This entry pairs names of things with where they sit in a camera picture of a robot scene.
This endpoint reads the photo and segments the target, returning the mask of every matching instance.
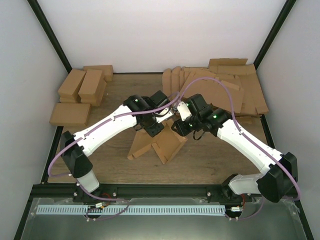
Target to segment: wooden surface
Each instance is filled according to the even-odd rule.
[[[151,96],[162,89],[162,76],[158,74],[116,74],[108,82],[99,107],[93,107],[88,126],[98,122],[117,109],[131,95]],[[266,143],[260,119],[242,126]],[[75,133],[81,127],[65,127],[63,132]],[[168,164],[163,165],[151,149],[137,159],[127,159],[135,136],[133,128],[116,135],[90,157],[93,170],[101,183],[114,184],[221,184],[231,174],[255,174],[256,167],[228,143],[206,133],[195,141],[192,133],[188,141]],[[62,159],[52,169],[53,174],[67,172]],[[50,177],[50,183],[74,182],[72,177]]]

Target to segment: white backdrop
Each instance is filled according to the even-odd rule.
[[[72,67],[115,72],[252,63],[285,0],[38,0]]]

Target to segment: black metal frame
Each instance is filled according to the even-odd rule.
[[[63,63],[66,71],[69,73],[72,69],[67,56],[65,55],[62,47],[60,46],[58,39],[55,36],[45,14],[43,13],[37,0],[27,0],[30,4],[35,16],[39,20],[43,30],[47,34],[50,42],[52,43],[55,51],[57,52],[61,62]],[[271,46],[273,40],[275,39],[277,33],[279,32],[282,24],[286,20],[290,10],[294,6],[296,0],[287,0],[277,17],[272,29],[270,30],[264,44],[262,45],[255,61],[254,66],[257,69],[262,62],[264,56],[266,55],[269,47]],[[133,72],[127,74],[162,74],[162,72]],[[264,134],[267,140],[267,144],[274,148],[274,142],[267,124],[266,117],[263,115],[261,117],[261,123],[264,130]],[[56,129],[54,139],[49,151],[48,159],[45,165],[45,169],[41,178],[41,184],[33,185],[29,199],[26,203],[25,210],[23,212],[20,224],[16,231],[15,240],[21,238],[26,220],[31,208],[33,198],[74,198],[74,192],[77,190],[75,183],[48,183],[48,167],[51,160],[54,158],[60,137],[63,131],[63,127],[59,126]],[[233,201],[226,200],[221,196],[221,185],[149,185],[149,184],[101,184],[103,191],[108,193],[116,193],[119,198],[207,198],[209,202],[219,202],[223,205],[239,204],[241,199],[236,199]],[[303,211],[300,201],[296,201],[295,205],[299,208],[299,217],[301,219],[303,229],[307,236],[307,239],[313,240],[313,235],[310,230],[307,218]]]

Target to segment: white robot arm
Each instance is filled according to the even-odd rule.
[[[74,149],[71,148],[62,158],[72,175],[77,178],[88,192],[92,192],[99,187],[99,182],[92,171],[92,164],[87,163],[89,161],[88,157],[99,146],[125,129],[137,125],[140,125],[151,137],[154,137],[163,129],[161,122],[171,118],[175,112],[179,113],[180,119],[174,122],[172,126],[173,131],[181,136],[186,136],[192,131],[203,130],[204,132],[210,132],[235,147],[260,171],[259,174],[234,174],[230,176],[227,179],[228,191],[226,191],[226,194],[229,195],[227,197],[240,194],[262,194],[270,201],[278,202],[292,188],[290,181],[287,181],[283,172],[277,169],[275,162],[245,139],[242,133],[249,136],[277,161],[282,161],[296,178],[298,177],[296,171],[297,159],[291,153],[283,155],[278,150],[267,146],[241,126],[239,126],[239,132],[227,112],[220,108],[213,110],[212,105],[207,104],[200,94],[188,98],[185,102],[180,102],[174,109],[165,108],[158,114],[135,115],[136,112],[155,109],[167,103],[169,101],[167,97],[161,91],[159,92],[150,98],[139,97],[137,95],[131,96],[116,111],[93,126],[76,132],[74,135],[70,133],[62,135],[61,147],[69,144],[72,140],[82,138],[75,145]],[[116,118],[117,115],[124,113],[132,113],[132,115]],[[106,120],[110,121],[87,135],[89,131],[97,128],[97,126]],[[81,163],[82,166],[77,167],[77,162]]]

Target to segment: stacked cardboard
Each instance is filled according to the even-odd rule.
[[[84,66],[83,70],[88,71],[89,69],[103,71],[103,78],[106,82],[111,82],[114,75],[114,68],[112,65],[99,65],[99,66]]]
[[[80,103],[78,95],[81,84],[85,78],[86,72],[78,69],[72,69],[58,90],[61,103]]]
[[[259,116],[269,110],[259,83],[255,66],[246,65],[244,58],[213,58],[208,67],[175,67],[162,75],[163,92],[170,95],[180,91],[184,98],[202,94],[207,103],[226,111],[231,105],[226,90],[214,78],[225,85],[232,97],[237,116]]]
[[[55,105],[50,123],[65,127],[86,126],[91,106],[100,106],[106,82],[111,81],[112,77],[112,65],[72,69],[58,90],[61,103]]]
[[[128,159],[133,160],[151,149],[155,150],[163,164],[169,163],[186,143],[187,138],[171,130],[173,120],[163,123],[164,129],[155,137],[150,137],[143,129],[137,131],[128,153]]]
[[[94,107],[100,106],[107,83],[104,80],[102,70],[88,69],[83,83],[79,90],[81,103],[91,104]]]

